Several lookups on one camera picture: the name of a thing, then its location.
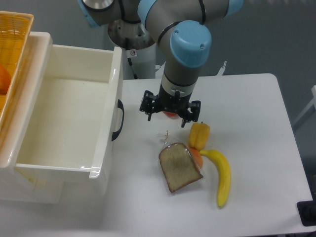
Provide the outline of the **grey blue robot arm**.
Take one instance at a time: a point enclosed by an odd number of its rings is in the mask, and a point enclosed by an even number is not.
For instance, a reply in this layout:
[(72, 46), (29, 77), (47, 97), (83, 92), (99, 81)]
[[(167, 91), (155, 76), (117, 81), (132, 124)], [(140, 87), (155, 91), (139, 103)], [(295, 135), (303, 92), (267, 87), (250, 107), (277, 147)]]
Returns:
[(92, 27), (117, 20), (145, 30), (165, 55), (159, 92), (145, 91), (140, 111), (177, 114), (183, 123), (198, 120), (200, 101), (191, 101), (206, 63), (212, 36), (205, 23), (228, 17), (242, 8), (241, 0), (80, 0)]

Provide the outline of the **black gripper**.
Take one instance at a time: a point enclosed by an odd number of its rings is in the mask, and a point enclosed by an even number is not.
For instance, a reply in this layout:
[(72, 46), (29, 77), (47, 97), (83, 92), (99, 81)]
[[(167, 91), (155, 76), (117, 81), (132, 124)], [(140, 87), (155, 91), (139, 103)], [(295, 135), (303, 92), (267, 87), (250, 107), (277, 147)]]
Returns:
[(190, 102), (195, 83), (188, 86), (179, 86), (169, 80), (162, 80), (158, 95), (145, 90), (140, 111), (144, 112), (150, 121), (152, 114), (162, 111), (178, 114), (182, 118), (181, 127), (187, 123), (197, 122), (201, 109), (201, 101)]

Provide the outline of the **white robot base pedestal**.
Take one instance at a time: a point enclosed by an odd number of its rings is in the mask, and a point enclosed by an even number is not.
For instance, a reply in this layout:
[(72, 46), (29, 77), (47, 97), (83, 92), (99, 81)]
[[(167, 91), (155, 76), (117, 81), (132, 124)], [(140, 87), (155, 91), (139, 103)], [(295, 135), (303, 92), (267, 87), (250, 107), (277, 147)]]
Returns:
[(141, 22), (122, 19), (108, 25), (109, 39), (122, 49), (124, 79), (152, 79), (156, 75), (156, 43)]

